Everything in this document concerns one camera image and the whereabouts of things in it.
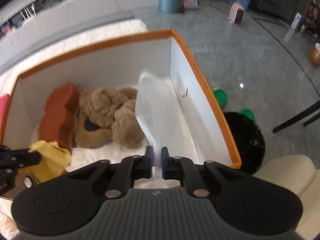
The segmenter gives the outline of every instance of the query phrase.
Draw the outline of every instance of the beige cushion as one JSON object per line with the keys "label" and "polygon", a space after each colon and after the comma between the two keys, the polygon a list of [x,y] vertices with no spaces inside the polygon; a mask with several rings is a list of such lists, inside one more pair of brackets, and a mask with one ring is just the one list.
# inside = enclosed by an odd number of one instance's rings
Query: beige cushion
{"label": "beige cushion", "polygon": [[320,170],[306,190],[300,195],[303,214],[297,232],[307,240],[314,239],[320,232]]}
{"label": "beige cushion", "polygon": [[269,161],[254,176],[300,196],[313,180],[314,174],[315,166],[307,156],[290,155]]}

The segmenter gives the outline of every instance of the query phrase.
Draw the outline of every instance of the brown plush toy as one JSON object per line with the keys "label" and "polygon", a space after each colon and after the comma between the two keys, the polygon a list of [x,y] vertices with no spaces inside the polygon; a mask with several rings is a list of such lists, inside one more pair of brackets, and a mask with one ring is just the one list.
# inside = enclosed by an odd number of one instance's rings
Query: brown plush toy
{"label": "brown plush toy", "polygon": [[137,90],[100,87],[83,92],[76,143],[85,148],[100,147],[113,139],[121,146],[139,147],[144,134],[135,117]]}

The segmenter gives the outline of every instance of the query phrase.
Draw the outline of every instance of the black chair leg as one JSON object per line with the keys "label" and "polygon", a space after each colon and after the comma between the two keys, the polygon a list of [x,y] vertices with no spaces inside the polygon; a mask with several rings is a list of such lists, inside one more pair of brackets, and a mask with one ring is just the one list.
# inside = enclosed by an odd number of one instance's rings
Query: black chair leg
{"label": "black chair leg", "polygon": [[313,123],[314,121],[317,121],[320,118],[320,112],[316,114],[315,116],[311,117],[309,120],[305,121],[303,123],[303,127],[306,127],[307,125]]}
{"label": "black chair leg", "polygon": [[302,111],[300,114],[297,114],[296,116],[292,117],[288,121],[282,123],[281,125],[278,125],[275,127],[272,131],[274,133],[279,132],[280,130],[287,128],[288,126],[300,121],[301,119],[307,117],[308,115],[314,113],[315,111],[320,109],[320,100],[315,102],[312,106],[308,107],[306,110]]}

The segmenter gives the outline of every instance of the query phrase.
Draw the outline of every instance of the orange-rimmed box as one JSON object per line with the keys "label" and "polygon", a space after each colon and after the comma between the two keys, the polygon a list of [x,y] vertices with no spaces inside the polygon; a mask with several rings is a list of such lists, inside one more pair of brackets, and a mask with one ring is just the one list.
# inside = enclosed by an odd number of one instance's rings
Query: orange-rimmed box
{"label": "orange-rimmed box", "polygon": [[142,70],[170,77],[201,162],[241,166],[236,144],[209,85],[182,38],[173,30],[150,31],[91,44],[22,73],[8,100],[1,143],[26,148],[44,115],[50,93],[71,81],[90,87],[137,86]]}

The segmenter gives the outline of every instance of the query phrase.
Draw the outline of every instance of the marble floor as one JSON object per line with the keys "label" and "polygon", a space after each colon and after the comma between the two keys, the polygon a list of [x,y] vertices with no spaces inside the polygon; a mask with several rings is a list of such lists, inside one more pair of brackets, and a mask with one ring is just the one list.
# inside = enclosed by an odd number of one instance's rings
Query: marble floor
{"label": "marble floor", "polygon": [[241,25],[231,25],[228,1],[219,0],[213,3],[215,7],[210,2],[201,0],[199,10],[183,14],[158,9],[133,14],[149,30],[172,28],[182,36],[211,88],[228,94],[224,111],[249,108],[255,113],[266,141],[265,161],[303,154],[320,168],[320,121],[304,128],[302,120],[277,134],[272,132],[320,98],[320,69],[308,60],[315,42],[294,33],[286,43],[285,26],[251,11]]}

